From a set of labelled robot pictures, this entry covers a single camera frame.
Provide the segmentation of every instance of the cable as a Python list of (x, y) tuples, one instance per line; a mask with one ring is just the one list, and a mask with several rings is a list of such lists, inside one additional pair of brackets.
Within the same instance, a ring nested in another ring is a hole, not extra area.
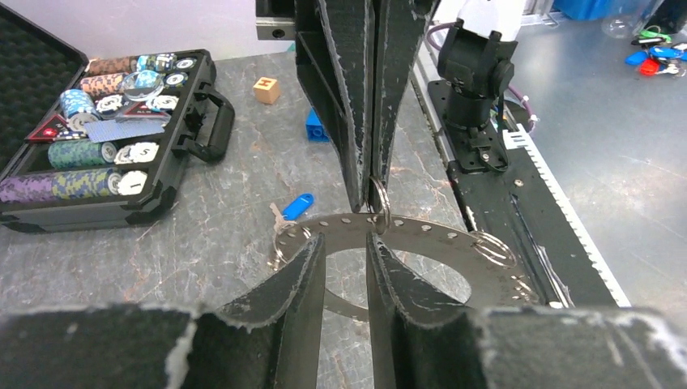
[[(425, 33), (425, 40), (430, 46), (435, 48), (437, 51), (442, 51), (442, 47), (434, 40), (434, 34), (436, 32), (446, 30), (453, 26), (453, 22), (437, 24), (436, 26), (433, 26), (427, 30), (427, 32)], [(508, 86), (508, 90), (510, 91), (510, 93), (513, 94), (513, 96), (515, 96), (516, 99), (518, 99), (519, 104), (527, 111), (527, 115), (530, 117), (527, 120), (530, 124), (530, 128), (527, 130), (527, 132), (531, 134), (532, 131), (535, 130), (536, 123), (539, 121), (539, 118), (536, 116), (535, 111), (529, 102), (529, 98), (527, 97), (527, 95), (521, 93), (518, 89), (511, 85)]]
[(453, 27), (453, 23), (443, 23), (443, 24), (437, 24), (434, 27), (431, 27), (427, 30), (425, 33), (425, 39), (427, 40), (427, 43), (429, 43), (430, 46), (434, 47), (435, 49), (442, 51), (442, 47), (434, 40), (434, 33), (435, 32), (440, 32), (441, 30), (446, 30), (447, 28)]

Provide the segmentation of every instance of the red triangle marker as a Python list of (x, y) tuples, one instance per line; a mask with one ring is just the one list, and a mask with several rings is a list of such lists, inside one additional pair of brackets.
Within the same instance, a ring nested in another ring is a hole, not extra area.
[(62, 131), (69, 130), (66, 120), (56, 113), (31, 132), (24, 141), (29, 143), (51, 143)]
[(125, 118), (166, 118), (168, 114), (164, 112), (153, 111), (152, 109), (148, 108), (145, 101), (139, 101), (124, 111), (122, 116)]

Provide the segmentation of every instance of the red key tag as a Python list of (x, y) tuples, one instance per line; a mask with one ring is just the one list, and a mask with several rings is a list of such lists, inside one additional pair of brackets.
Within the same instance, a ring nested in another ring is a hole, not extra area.
[(646, 61), (642, 62), (642, 65), (639, 66), (639, 73), (643, 75), (652, 76), (658, 73), (660, 68), (660, 63), (649, 58)]

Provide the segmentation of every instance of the metal disc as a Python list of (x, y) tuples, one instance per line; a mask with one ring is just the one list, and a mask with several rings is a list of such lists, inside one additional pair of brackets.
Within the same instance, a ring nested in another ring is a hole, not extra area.
[[(291, 258), (313, 233), (326, 236), (326, 254), (344, 250), (365, 248), (365, 236), (375, 231), (375, 225), (367, 214), (340, 214), (324, 216), (299, 223), (292, 229), (279, 233), (275, 246), (284, 258)], [(392, 216), (392, 226), (382, 240), (392, 249), (407, 251), (433, 259), (456, 270), (467, 279), (472, 289), (468, 301), (461, 301), (473, 308), (488, 306), (520, 306), (528, 301), (522, 298), (522, 274), (516, 267), (503, 267), (489, 262), (476, 245), (478, 237), (451, 227), (405, 216)], [(344, 300), (329, 289), (324, 296), (325, 308), (331, 312), (368, 320), (366, 308)]]

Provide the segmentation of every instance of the purple poker chip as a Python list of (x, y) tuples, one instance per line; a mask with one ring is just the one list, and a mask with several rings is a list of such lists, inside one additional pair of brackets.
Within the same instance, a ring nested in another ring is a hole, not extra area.
[(0, 182), (3, 203), (34, 203), (55, 200), (53, 174), (8, 177)]

